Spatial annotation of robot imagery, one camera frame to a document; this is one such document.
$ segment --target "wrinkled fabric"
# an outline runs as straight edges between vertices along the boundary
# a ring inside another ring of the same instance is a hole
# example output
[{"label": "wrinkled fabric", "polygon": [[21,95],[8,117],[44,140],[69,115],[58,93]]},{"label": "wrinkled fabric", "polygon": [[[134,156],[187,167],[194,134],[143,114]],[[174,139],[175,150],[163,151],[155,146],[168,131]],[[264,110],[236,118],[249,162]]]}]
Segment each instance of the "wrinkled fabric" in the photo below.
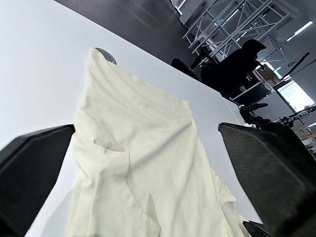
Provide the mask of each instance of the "wrinkled fabric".
[{"label": "wrinkled fabric", "polygon": [[243,237],[189,104],[91,48],[72,139],[80,166],[69,237]]}]

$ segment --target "white tabletop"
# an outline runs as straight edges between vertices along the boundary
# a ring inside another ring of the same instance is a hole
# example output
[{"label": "white tabletop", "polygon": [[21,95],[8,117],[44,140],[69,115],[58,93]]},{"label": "white tabletop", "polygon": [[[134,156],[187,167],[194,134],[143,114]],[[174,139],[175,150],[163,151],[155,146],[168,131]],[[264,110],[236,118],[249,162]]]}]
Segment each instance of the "white tabletop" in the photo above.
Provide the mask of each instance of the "white tabletop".
[{"label": "white tabletop", "polygon": [[[1,0],[0,29],[0,148],[16,136],[72,123],[84,93],[88,49],[99,47],[130,73],[189,101],[210,164],[237,198],[236,210],[260,221],[217,131],[220,122],[242,118],[218,92],[53,0]],[[69,148],[28,237],[63,236],[77,170]]]}]

